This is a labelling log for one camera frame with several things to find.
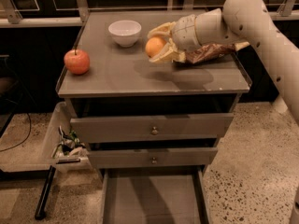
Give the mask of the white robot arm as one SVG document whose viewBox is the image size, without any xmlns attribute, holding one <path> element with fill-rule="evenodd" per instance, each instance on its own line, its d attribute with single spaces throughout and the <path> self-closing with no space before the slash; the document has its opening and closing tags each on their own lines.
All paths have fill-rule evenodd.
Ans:
<svg viewBox="0 0 299 224">
<path fill-rule="evenodd" d="M 278 89 L 272 105 L 239 105 L 221 153 L 204 178 L 212 224 L 298 224 L 299 50 L 275 26 L 263 0 L 169 20 L 148 36 L 167 45 L 156 63 L 181 61 L 211 43 L 246 40 Z"/>
</svg>

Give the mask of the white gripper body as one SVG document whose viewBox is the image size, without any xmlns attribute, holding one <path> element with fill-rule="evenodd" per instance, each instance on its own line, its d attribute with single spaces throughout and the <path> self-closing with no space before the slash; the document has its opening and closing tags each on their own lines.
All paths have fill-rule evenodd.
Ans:
<svg viewBox="0 0 299 224">
<path fill-rule="evenodd" d="M 172 39 L 179 49 L 194 51 L 201 47 L 197 37 L 197 19 L 194 14 L 182 17 L 172 28 Z"/>
</svg>

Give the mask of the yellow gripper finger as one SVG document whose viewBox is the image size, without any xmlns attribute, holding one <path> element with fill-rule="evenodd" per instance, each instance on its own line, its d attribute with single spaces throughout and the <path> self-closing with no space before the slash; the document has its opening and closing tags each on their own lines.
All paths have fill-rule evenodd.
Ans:
<svg viewBox="0 0 299 224">
<path fill-rule="evenodd" d="M 184 51 L 179 50 L 175 44 L 170 44 L 169 42 L 162 48 L 162 50 L 155 56 L 149 59 L 151 63 L 172 63 L 186 62 L 186 54 Z"/>
<path fill-rule="evenodd" d="M 155 36 L 171 38 L 172 37 L 172 29 L 175 27 L 176 22 L 166 22 L 163 23 L 148 32 L 147 38 L 153 38 Z"/>
</svg>

